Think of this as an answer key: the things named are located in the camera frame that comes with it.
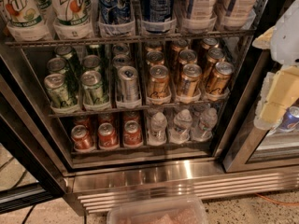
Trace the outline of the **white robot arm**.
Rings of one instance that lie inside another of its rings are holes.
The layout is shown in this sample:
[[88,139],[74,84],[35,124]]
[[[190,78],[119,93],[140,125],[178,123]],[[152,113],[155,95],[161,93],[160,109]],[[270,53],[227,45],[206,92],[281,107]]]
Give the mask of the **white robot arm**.
[[271,59],[281,64],[276,73],[263,80],[254,126],[270,130],[299,98],[299,0],[295,0],[276,24],[253,41],[259,49],[269,49]]

